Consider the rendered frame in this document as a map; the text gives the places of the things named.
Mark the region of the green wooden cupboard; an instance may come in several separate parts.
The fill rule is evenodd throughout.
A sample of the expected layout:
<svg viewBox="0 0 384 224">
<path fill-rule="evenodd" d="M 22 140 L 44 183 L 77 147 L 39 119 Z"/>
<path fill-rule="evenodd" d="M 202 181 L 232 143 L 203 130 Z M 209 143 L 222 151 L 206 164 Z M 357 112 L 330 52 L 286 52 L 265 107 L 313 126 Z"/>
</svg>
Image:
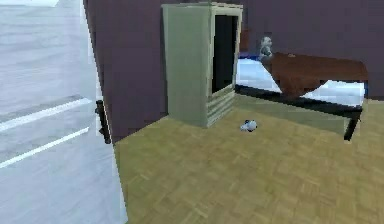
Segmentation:
<svg viewBox="0 0 384 224">
<path fill-rule="evenodd" d="M 208 128 L 232 109 L 243 7 L 208 1 L 162 11 L 168 114 Z"/>
</svg>

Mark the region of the small grey blue object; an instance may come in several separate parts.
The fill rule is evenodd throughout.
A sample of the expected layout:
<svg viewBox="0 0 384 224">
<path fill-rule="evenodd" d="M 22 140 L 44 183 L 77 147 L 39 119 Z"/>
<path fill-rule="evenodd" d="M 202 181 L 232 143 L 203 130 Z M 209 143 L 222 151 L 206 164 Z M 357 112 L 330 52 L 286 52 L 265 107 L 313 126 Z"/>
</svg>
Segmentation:
<svg viewBox="0 0 384 224">
<path fill-rule="evenodd" d="M 240 126 L 241 131 L 253 132 L 258 127 L 255 120 L 245 120 Z"/>
</svg>

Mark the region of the blue pillow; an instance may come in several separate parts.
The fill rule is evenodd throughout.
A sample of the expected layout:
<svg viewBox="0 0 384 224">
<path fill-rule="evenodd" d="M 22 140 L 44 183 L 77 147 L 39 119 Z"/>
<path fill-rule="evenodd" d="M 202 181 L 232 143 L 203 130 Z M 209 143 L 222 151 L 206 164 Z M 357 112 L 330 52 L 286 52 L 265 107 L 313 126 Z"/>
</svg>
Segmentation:
<svg viewBox="0 0 384 224">
<path fill-rule="evenodd" d="M 260 55 L 252 52 L 240 52 L 239 59 L 250 59 L 254 61 L 260 61 Z"/>
</svg>

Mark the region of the grey teddy bear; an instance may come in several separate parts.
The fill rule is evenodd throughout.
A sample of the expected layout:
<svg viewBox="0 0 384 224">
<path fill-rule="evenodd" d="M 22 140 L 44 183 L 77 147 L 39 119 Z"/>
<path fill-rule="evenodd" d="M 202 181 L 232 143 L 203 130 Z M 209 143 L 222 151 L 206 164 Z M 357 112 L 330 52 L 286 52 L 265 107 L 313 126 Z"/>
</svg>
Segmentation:
<svg viewBox="0 0 384 224">
<path fill-rule="evenodd" d="M 262 38 L 260 42 L 260 59 L 270 58 L 273 55 L 272 53 L 272 39 L 268 36 Z"/>
</svg>

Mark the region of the black framed bed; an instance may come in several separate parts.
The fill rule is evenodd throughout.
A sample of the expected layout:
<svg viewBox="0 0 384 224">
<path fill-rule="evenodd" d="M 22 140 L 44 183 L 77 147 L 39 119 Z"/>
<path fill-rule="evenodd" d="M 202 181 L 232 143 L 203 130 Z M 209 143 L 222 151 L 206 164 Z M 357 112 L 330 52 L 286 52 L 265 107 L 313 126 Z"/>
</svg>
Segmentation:
<svg viewBox="0 0 384 224">
<path fill-rule="evenodd" d="M 237 71 L 236 93 L 348 118 L 344 139 L 352 139 L 363 112 L 366 83 L 329 80 L 314 90 L 291 97 L 283 93 L 272 74 L 255 57 L 241 57 Z"/>
</svg>

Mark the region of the brown blanket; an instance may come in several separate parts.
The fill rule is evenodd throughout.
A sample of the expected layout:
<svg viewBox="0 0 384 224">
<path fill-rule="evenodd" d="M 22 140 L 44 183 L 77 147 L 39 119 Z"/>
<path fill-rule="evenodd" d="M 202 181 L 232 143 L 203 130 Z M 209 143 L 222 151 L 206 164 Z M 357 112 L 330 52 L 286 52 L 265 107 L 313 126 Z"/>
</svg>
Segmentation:
<svg viewBox="0 0 384 224">
<path fill-rule="evenodd" d="M 274 53 L 261 60 L 264 68 L 288 98 L 312 92 L 327 81 L 366 83 L 368 71 L 361 61 L 296 54 Z"/>
</svg>

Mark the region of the pale grey room door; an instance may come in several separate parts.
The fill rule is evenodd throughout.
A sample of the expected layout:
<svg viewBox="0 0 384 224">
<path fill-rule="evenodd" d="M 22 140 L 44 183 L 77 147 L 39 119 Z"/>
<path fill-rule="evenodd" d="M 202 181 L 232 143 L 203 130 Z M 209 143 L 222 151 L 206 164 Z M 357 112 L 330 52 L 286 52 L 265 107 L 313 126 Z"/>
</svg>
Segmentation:
<svg viewBox="0 0 384 224">
<path fill-rule="evenodd" d="M 0 0 L 0 224 L 126 224 L 83 0 Z"/>
</svg>

